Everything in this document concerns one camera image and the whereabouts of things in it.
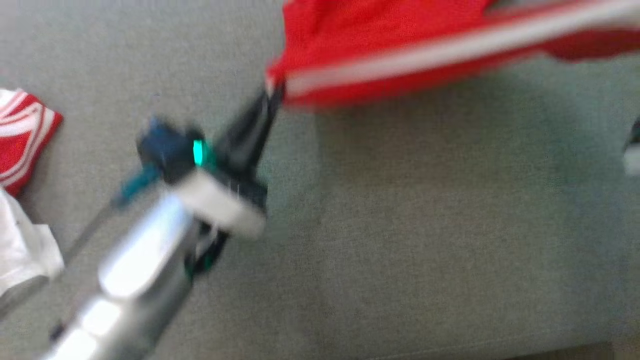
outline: gray fabric surface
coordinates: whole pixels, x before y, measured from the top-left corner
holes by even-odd
[[[279,1],[0,0],[0,85],[65,115],[21,201],[68,247],[161,111],[214,134],[282,48]],[[231,241],[154,359],[496,359],[639,328],[640,58],[539,59],[438,90],[284,111],[261,241]],[[29,359],[152,201],[0,323]]]

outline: white stripe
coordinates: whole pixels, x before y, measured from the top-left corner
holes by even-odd
[[[20,164],[23,164],[24,166],[22,166],[22,168],[18,172],[16,172],[14,175],[9,177],[8,179],[0,181],[0,185],[8,186],[9,184],[14,183],[16,180],[24,176],[27,170],[29,170],[29,167],[31,166],[31,162],[33,161],[33,157],[35,156],[35,152],[37,151],[38,147],[42,144],[42,142],[44,141],[44,138],[47,136],[47,134],[51,130],[51,125],[53,124],[54,116],[55,116],[55,112],[47,108],[44,109],[44,114],[42,116],[42,128],[40,129],[40,132],[37,134],[37,137],[35,138],[35,140],[34,140],[34,136],[31,136],[29,138],[30,144],[27,146],[27,151],[25,151],[25,153],[22,155],[22,159],[20,160],[20,162],[16,164],[16,166],[14,166],[13,168],[14,169],[17,168],[18,166],[20,166]]]
[[[20,111],[19,113],[12,115],[10,117],[5,117],[3,119],[0,119],[0,129],[1,129],[0,136],[4,135],[4,129],[12,125],[9,123],[19,122],[20,121],[19,119],[21,118],[24,118],[22,120],[24,121],[28,117],[39,115],[43,107],[44,106],[39,102],[33,102],[26,108],[22,109],[22,111]]]
[[[28,131],[35,131],[40,121],[37,116],[30,115],[26,118],[12,122],[11,124],[0,124],[0,136],[9,137],[27,133]]]
[[[471,34],[387,51],[335,66],[294,71],[287,76],[287,95],[305,95],[317,89],[365,83],[446,65],[475,60],[497,53],[540,44],[578,31],[627,25],[640,19],[638,0],[602,0],[584,6],[534,16],[517,23],[497,25]]]
[[[7,108],[5,111],[3,111],[3,113],[10,113],[11,111],[13,111],[16,107],[18,107],[18,105],[22,104],[22,102],[24,101],[24,98],[27,95],[28,94],[24,92],[20,94],[19,98],[17,98],[16,101],[13,103],[13,106]],[[32,102],[29,106],[22,109],[22,111],[20,111],[17,114],[14,114],[9,117],[0,116],[0,126],[2,126],[3,124],[7,124],[9,122],[16,121],[17,119],[21,117],[25,117],[26,115],[31,116],[32,113],[36,113],[39,111],[40,108],[38,106],[42,106],[42,104],[40,104],[39,102]]]
[[[22,102],[27,97],[27,95],[29,95],[26,92],[22,91],[22,89],[18,89],[18,90],[14,91],[14,92],[12,92],[11,90],[3,90],[3,92],[4,92],[4,94],[2,94],[2,96],[4,98],[3,100],[6,100],[7,97],[9,97],[9,96],[11,96],[11,97],[9,98],[8,101],[4,101],[2,104],[0,104],[0,110],[3,107],[5,107],[7,104],[9,104],[10,102],[13,102],[13,106],[10,106],[10,107],[0,111],[0,118],[5,117],[7,114],[9,114],[11,111],[13,111],[13,109],[15,109],[19,104],[22,104]]]

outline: white cloth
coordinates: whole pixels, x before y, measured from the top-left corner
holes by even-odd
[[[0,296],[39,275],[55,277],[64,268],[48,225],[34,225],[20,204],[0,188]]]

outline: red and white striped cloth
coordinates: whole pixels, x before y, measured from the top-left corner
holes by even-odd
[[[16,196],[62,115],[22,90],[0,89],[0,186]]]
[[[285,50],[267,72],[285,103],[334,105],[440,85],[550,54],[640,49],[640,0],[565,0],[487,12],[495,0],[290,0]]]

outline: gray couch cushion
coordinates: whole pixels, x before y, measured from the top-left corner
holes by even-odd
[[[21,198],[62,247],[136,166],[144,118],[214,134],[282,48],[278,1],[0,8],[0,85],[66,116]],[[639,63],[540,59],[370,106],[283,112],[260,169],[264,238],[229,243],[154,358],[496,359],[637,329],[640,183],[620,160]],[[152,200],[0,323],[0,359],[46,348]]]

